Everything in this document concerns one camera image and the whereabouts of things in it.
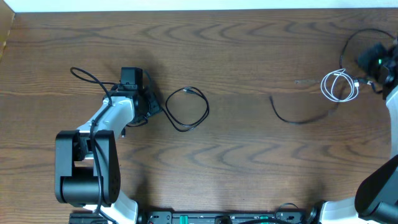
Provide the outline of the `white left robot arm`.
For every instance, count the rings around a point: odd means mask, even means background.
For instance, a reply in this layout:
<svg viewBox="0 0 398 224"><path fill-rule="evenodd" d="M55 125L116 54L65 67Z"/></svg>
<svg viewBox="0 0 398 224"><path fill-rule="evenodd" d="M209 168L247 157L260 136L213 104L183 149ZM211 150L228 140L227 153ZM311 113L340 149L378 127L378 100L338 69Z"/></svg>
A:
<svg viewBox="0 0 398 224"><path fill-rule="evenodd" d="M55 138L55 197L60 203L81 207L106 223L146 223L138 203L121 190L116 141L125 128L146 124L159 110L148 73L123 67L119 82L100 81L91 73L86 82L104 90L100 109L83 125L60 131Z"/></svg>

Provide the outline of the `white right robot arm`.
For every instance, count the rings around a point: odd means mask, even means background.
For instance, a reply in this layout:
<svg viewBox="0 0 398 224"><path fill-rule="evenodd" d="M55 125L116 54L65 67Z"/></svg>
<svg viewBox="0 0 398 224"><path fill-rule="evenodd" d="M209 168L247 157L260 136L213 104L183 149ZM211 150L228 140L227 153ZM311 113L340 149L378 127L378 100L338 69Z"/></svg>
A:
<svg viewBox="0 0 398 224"><path fill-rule="evenodd" d="M352 197L323 201L311 223L397 223L397 43L377 43L357 58L358 67L380 85L380 106L390 122L389 151Z"/></svg>

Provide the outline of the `brown cardboard sheet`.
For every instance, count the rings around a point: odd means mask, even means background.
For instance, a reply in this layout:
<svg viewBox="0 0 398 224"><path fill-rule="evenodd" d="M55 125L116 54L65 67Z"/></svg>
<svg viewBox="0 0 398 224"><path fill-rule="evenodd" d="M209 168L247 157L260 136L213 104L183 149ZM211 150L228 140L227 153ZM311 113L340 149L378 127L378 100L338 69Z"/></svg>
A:
<svg viewBox="0 0 398 224"><path fill-rule="evenodd" d="M0 54L3 56L4 49L7 44L12 24L14 22L15 12L1 0L0 8Z"/></svg>

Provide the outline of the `white back wall board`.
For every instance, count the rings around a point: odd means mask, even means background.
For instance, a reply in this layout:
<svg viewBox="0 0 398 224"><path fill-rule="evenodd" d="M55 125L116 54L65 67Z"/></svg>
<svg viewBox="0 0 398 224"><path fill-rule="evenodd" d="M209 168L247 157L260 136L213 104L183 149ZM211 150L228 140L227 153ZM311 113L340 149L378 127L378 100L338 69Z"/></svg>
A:
<svg viewBox="0 0 398 224"><path fill-rule="evenodd" d="M393 8L397 0L5 0L14 12Z"/></svg>

